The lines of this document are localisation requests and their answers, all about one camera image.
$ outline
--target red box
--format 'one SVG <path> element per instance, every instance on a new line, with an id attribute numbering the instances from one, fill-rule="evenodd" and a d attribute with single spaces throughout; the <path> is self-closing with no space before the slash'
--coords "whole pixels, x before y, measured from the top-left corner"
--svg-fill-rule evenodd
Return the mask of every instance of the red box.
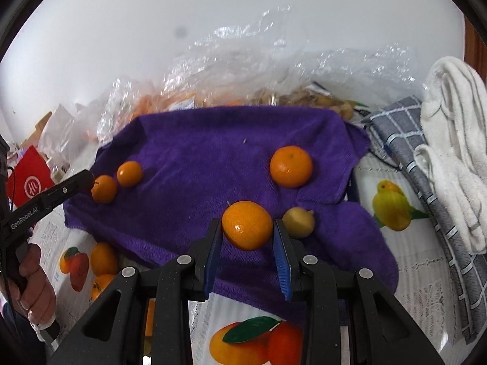
<path id="1" fill-rule="evenodd" d="M 13 199 L 16 207 L 20 207 L 35 195 L 54 186 L 49 167 L 33 146 L 27 149 L 15 166 L 14 172 L 8 178 L 7 194 L 11 200 Z"/>

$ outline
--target black cable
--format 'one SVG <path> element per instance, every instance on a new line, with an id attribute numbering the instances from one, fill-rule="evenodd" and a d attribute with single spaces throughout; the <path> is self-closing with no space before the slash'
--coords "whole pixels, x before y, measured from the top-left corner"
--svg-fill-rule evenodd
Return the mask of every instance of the black cable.
<path id="1" fill-rule="evenodd" d="M 3 286 L 5 287 L 5 291 L 7 294 L 7 303 L 10 306 L 10 310 L 12 311 L 12 316 L 14 319 L 14 328 L 15 332 L 17 334 L 17 337 L 20 339 L 20 333 L 19 333 L 19 327 L 17 325 L 17 316 L 16 316 L 16 310 L 14 307 L 14 301 L 12 300 L 12 294 L 10 292 L 10 286 L 8 284 L 8 277 L 7 277 L 7 264 L 6 264 L 6 259 L 7 259 L 7 251 L 5 248 L 5 242 L 4 242 L 4 235 L 0 235 L 0 274 L 2 275 L 3 279 Z"/>
<path id="2" fill-rule="evenodd" d="M 17 183 L 17 178 L 15 177 L 15 170 L 13 167 L 7 167 L 8 170 L 10 170 L 12 172 L 12 175 L 14 176 L 14 190 L 12 192 L 12 198 L 11 198 L 11 202 L 12 204 L 10 205 L 10 212 L 13 213 L 14 212 L 14 196 L 15 196 L 15 184 Z"/>
<path id="3" fill-rule="evenodd" d="M 15 184 L 16 184 L 16 177 L 15 177 L 15 170 L 13 167 L 8 166 L 8 170 L 12 172 L 14 175 L 14 191 L 12 193 L 12 199 L 11 202 L 12 204 L 10 205 L 10 212 L 13 212 L 14 209 L 14 195 L 15 195 Z M 0 235 L 0 274 L 2 275 L 3 279 L 3 286 L 5 287 L 5 291 L 7 294 L 7 303 L 10 306 L 10 310 L 12 311 L 12 317 L 14 319 L 14 327 L 15 327 L 15 332 L 17 334 L 17 337 L 20 339 L 20 334 L 19 334 L 19 327 L 17 325 L 17 316 L 16 316 L 16 311 L 14 308 L 14 302 L 12 300 L 12 294 L 10 292 L 10 286 L 8 284 L 8 276 L 7 276 L 7 253 L 6 253 L 6 248 L 5 248 L 5 237 L 4 235 Z"/>

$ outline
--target orange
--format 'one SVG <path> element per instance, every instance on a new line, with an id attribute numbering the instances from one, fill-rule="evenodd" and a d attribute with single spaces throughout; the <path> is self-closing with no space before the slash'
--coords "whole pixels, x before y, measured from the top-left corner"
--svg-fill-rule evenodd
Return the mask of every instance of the orange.
<path id="1" fill-rule="evenodd" d="M 272 236 L 272 218 L 257 203 L 243 200 L 223 213 L 222 228 L 228 241 L 244 251 L 262 247 Z"/>
<path id="2" fill-rule="evenodd" d="M 226 102 L 224 104 L 224 106 L 226 106 L 226 107 L 235 107 L 235 106 L 242 106 L 242 105 L 243 105 L 242 99 L 233 100 L 230 102 Z"/>
<path id="3" fill-rule="evenodd" d="M 147 306 L 147 320 L 145 321 L 145 335 L 152 337 L 154 330 L 154 311 L 155 311 L 155 299 L 149 299 L 149 305 Z"/>
<path id="4" fill-rule="evenodd" d="M 95 276 L 118 273 L 118 257 L 108 243 L 97 243 L 89 256 Z"/>
<path id="5" fill-rule="evenodd" d="M 61 269 L 61 273 L 68 274 L 69 268 L 71 267 L 72 257 L 79 253 L 76 247 L 68 248 L 61 257 L 59 258 L 59 269 Z"/>
<path id="6" fill-rule="evenodd" d="M 142 166 L 136 161 L 125 162 L 117 170 L 118 183 L 125 188 L 137 185 L 143 176 Z"/>
<path id="7" fill-rule="evenodd" d="M 116 275 L 114 274 L 103 274 L 94 279 L 92 284 L 92 301 L 97 300 L 98 296 L 100 296 L 103 290 L 108 287 L 111 280 L 113 280 L 115 277 Z"/>
<path id="8" fill-rule="evenodd" d="M 313 172 L 313 162 L 303 149 L 290 145 L 279 148 L 271 159 L 270 173 L 277 185 L 298 188 L 305 185 Z"/>
<path id="9" fill-rule="evenodd" d="M 97 203 L 108 204 L 113 202 L 117 194 L 117 184 L 110 176 L 99 176 L 92 188 L 93 200 Z"/>
<path id="10" fill-rule="evenodd" d="M 210 341 L 210 354 L 213 359 L 222 365 L 263 365 L 267 357 L 267 343 L 269 332 L 248 342 L 228 344 L 223 341 L 225 334 L 235 325 L 233 323 L 216 332 Z"/>
<path id="11" fill-rule="evenodd" d="M 130 117 L 130 122 L 139 116 L 146 115 L 152 109 L 152 98 L 149 95 L 142 96 L 133 110 L 132 116 Z"/>
<path id="12" fill-rule="evenodd" d="M 268 356 L 271 365 L 300 365 L 303 332 L 286 321 L 271 331 Z"/>

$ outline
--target white logo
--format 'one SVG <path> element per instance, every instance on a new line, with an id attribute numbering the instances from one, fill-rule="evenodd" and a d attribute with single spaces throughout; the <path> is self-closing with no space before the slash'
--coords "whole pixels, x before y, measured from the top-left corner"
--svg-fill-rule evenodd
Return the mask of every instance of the white logo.
<path id="1" fill-rule="evenodd" d="M 36 176 L 30 176 L 25 180 L 24 184 L 25 194 L 29 199 L 40 193 L 40 181 Z"/>

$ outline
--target clear plastic wrap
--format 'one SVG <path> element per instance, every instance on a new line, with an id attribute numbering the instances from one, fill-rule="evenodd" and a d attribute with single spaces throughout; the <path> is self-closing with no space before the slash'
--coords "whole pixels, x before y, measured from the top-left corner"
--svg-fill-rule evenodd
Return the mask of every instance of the clear plastic wrap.
<path id="1" fill-rule="evenodd" d="M 144 114 L 214 106 L 310 106 L 333 109 L 349 120 L 358 107 L 384 107 L 421 91 L 408 49 L 303 52 L 303 46 L 289 51 L 291 14 L 289 8 L 274 9 L 255 24 L 216 29 L 177 58 L 157 85 L 117 79 L 64 128 L 51 130 L 56 141 L 45 136 L 42 146 L 70 162 L 86 141 L 106 144 Z"/>

